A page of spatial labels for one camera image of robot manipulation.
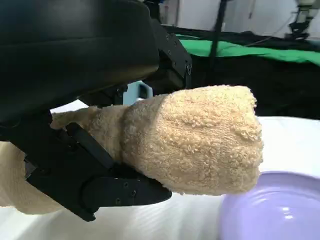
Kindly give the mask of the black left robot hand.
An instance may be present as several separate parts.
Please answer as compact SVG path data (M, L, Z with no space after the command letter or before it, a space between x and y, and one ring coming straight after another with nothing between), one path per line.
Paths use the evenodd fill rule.
M87 222L101 207L164 202L172 192L116 163L77 123L51 128L51 109L78 98L119 104L129 83L191 86L192 59L137 0L0 3L0 139L25 153L22 181Z

